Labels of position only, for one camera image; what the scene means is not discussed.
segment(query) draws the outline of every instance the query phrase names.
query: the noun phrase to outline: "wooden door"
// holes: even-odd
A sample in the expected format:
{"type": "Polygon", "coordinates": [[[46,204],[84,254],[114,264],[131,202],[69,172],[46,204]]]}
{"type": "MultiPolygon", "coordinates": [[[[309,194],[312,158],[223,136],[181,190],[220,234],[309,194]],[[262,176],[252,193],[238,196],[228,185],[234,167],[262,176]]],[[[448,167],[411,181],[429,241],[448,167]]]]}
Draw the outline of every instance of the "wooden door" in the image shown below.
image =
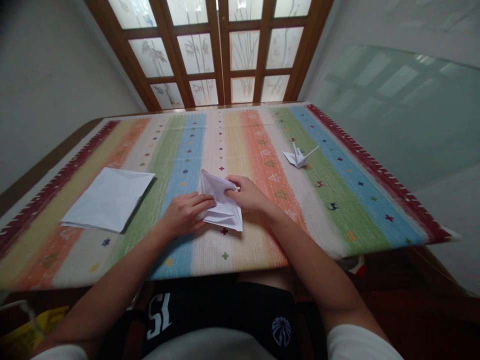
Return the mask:
{"type": "Polygon", "coordinates": [[[219,0],[225,103],[297,100],[333,0],[219,0]]]}
{"type": "Polygon", "coordinates": [[[215,1],[85,3],[149,111],[225,103],[215,1]]]}

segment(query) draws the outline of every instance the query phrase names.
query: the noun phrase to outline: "red border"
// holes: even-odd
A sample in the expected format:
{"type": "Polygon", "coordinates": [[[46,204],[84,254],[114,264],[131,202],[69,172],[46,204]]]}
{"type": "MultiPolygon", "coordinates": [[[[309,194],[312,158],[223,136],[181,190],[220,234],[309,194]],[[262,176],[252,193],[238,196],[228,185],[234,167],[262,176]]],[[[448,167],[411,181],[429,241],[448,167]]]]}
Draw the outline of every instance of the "red border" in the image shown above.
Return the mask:
{"type": "Polygon", "coordinates": [[[103,142],[119,123],[118,120],[109,121],[101,128],[90,141],[66,164],[55,177],[0,231],[0,259],[10,246],[28,229],[38,214],[50,203],[55,195],[70,180],[72,175],[82,166],[93,151],[103,142]]]}
{"type": "Polygon", "coordinates": [[[450,241],[452,235],[443,230],[432,215],[422,206],[400,181],[374,159],[350,135],[342,130],[330,117],[313,104],[306,106],[336,137],[345,145],[353,156],[360,161],[367,171],[387,190],[391,197],[409,214],[428,234],[428,244],[450,241]]]}

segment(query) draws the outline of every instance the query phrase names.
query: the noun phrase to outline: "frosted glass panel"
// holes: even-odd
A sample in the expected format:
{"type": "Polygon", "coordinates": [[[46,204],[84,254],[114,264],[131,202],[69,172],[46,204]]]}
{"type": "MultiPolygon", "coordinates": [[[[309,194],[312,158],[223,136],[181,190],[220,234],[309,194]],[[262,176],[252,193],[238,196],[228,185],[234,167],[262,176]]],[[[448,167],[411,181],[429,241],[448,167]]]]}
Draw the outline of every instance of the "frosted glass panel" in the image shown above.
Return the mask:
{"type": "Polygon", "coordinates": [[[228,0],[228,18],[231,22],[260,20],[263,0],[228,0]]]}
{"type": "Polygon", "coordinates": [[[271,31],[267,69],[291,68],[294,65],[303,27],[277,28],[271,31]]]}
{"type": "Polygon", "coordinates": [[[255,77],[231,79],[231,102],[251,103],[254,100],[255,77]]]}
{"type": "Polygon", "coordinates": [[[312,98],[409,190],[480,164],[480,70],[348,46],[312,98]]]}
{"type": "Polygon", "coordinates": [[[174,75],[164,42],[160,37],[129,40],[128,42],[147,78],[174,75]]]}
{"type": "Polygon", "coordinates": [[[215,79],[190,81],[191,93],[196,106],[217,105],[217,82],[215,79]]]}
{"type": "Polygon", "coordinates": [[[205,0],[167,0],[173,25],[208,23],[205,0]]]}
{"type": "Polygon", "coordinates": [[[187,74],[214,71],[210,34],[184,35],[177,38],[187,74]]]}
{"type": "Polygon", "coordinates": [[[306,16],[309,13],[310,2],[311,0],[276,0],[275,17],[306,16]]]}
{"type": "Polygon", "coordinates": [[[265,76],[263,80],[263,90],[261,91],[261,101],[283,101],[290,75],[265,76]]]}
{"type": "Polygon", "coordinates": [[[182,96],[176,82],[150,85],[162,109],[179,109],[184,107],[182,96]]]}
{"type": "Polygon", "coordinates": [[[260,30],[230,33],[230,68],[251,70],[257,68],[260,30]]]}
{"type": "Polygon", "coordinates": [[[122,29],[157,26],[149,0],[108,0],[122,29]]]}

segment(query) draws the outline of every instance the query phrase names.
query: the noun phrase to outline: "green stripe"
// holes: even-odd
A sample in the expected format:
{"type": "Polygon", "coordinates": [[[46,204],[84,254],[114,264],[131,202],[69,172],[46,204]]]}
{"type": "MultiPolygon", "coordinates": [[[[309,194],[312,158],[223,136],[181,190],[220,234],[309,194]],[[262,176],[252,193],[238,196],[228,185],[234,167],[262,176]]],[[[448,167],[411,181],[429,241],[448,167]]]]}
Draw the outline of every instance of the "green stripe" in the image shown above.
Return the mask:
{"type": "MultiPolygon", "coordinates": [[[[288,108],[273,108],[271,114],[277,120],[283,120],[277,124],[285,138],[288,141],[295,138],[295,145],[306,153],[318,145],[288,108]]],[[[331,208],[331,203],[336,203],[338,206],[338,210],[326,212],[338,228],[341,238],[346,242],[348,255],[364,254],[366,250],[371,249],[390,248],[391,245],[384,233],[372,221],[367,210],[320,149],[308,157],[308,163],[311,168],[305,167],[302,171],[308,176],[321,203],[327,209],[331,208]],[[318,187],[318,181],[321,181],[324,186],[318,187]],[[355,240],[350,240],[349,232],[356,237],[355,240]]]]}
{"type": "Polygon", "coordinates": [[[156,174],[152,181],[153,184],[150,185],[147,195],[141,200],[141,204],[130,224],[127,224],[125,235],[119,237],[116,241],[102,269],[103,273],[106,273],[133,249],[159,220],[186,120],[185,115],[176,115],[169,119],[168,124],[164,125],[167,130],[160,137],[148,167],[148,172],[156,174]]]}

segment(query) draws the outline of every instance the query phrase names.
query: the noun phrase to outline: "shorts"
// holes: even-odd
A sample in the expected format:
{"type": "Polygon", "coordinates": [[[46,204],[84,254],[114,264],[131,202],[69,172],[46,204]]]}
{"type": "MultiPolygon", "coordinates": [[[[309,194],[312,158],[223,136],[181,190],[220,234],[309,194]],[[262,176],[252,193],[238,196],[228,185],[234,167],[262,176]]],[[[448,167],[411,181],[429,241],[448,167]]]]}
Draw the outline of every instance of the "shorts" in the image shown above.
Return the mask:
{"type": "Polygon", "coordinates": [[[206,328],[250,334],[276,359],[301,359],[292,294],[267,285],[239,282],[225,288],[159,292],[146,309],[142,357],[159,345],[206,328]]]}

